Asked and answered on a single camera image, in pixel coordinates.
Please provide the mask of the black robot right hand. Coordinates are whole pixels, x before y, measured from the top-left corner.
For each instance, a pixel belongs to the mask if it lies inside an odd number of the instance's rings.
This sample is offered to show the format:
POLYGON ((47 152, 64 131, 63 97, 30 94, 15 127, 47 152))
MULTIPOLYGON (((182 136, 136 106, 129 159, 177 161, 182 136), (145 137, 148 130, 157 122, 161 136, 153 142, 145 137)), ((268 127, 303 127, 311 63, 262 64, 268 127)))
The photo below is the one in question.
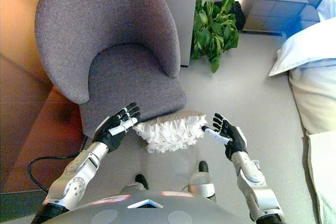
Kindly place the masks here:
POLYGON ((205 134, 225 145, 225 155, 229 160, 236 152, 247 153, 247 141, 238 126, 232 125, 228 119, 218 113, 214 114, 213 122, 214 129, 206 125, 201 129, 205 134))

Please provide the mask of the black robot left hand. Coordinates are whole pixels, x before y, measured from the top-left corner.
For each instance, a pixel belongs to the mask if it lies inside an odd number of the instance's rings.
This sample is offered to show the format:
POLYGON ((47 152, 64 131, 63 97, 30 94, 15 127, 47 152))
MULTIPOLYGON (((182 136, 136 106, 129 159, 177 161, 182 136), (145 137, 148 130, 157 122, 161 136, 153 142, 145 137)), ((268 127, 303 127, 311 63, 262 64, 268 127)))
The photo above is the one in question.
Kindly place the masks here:
POLYGON ((93 143, 103 143, 108 153, 116 150, 130 128, 140 121, 140 108, 135 102, 123 107, 113 116, 108 116, 96 129, 93 143))

